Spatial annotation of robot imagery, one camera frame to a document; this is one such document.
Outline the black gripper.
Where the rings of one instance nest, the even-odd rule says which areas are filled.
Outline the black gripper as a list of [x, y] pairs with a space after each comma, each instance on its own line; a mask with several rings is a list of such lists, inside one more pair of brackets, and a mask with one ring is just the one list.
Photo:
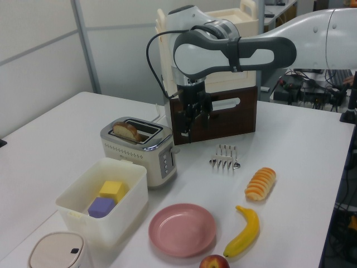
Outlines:
[[179, 101], [183, 111], [179, 111], [179, 131], [183, 134], [191, 134], [191, 117], [201, 114], [202, 128], [209, 128], [210, 112], [213, 110], [210, 93], [205, 90], [205, 82], [197, 82], [189, 85], [178, 85]]

